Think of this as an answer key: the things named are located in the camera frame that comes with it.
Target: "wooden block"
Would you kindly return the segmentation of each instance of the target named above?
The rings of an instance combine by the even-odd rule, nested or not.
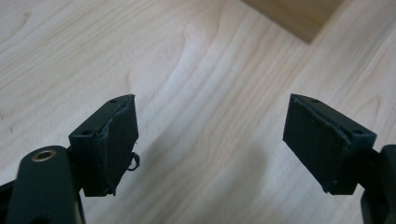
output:
[[[343,0],[243,0],[311,42]]]

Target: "wood grain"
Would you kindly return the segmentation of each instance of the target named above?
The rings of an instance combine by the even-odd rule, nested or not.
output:
[[[309,43],[344,0],[244,1]]]
[[[133,93],[142,166],[88,223],[361,223],[282,142],[292,92],[396,142],[396,2],[350,0],[306,45],[239,0],[0,1],[0,184]]]

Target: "table surface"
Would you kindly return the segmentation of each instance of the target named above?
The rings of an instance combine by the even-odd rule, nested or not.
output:
[[[282,142],[291,93],[396,142],[396,1],[347,0],[310,45],[239,0],[0,1],[0,184],[136,95],[142,166],[88,223],[362,223]]]

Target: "wooden table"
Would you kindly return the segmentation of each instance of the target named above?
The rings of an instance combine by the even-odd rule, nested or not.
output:
[[[396,142],[396,2],[347,0],[310,45],[238,0],[0,2],[0,184],[136,95],[142,166],[88,223],[362,223],[282,142],[290,94]]]

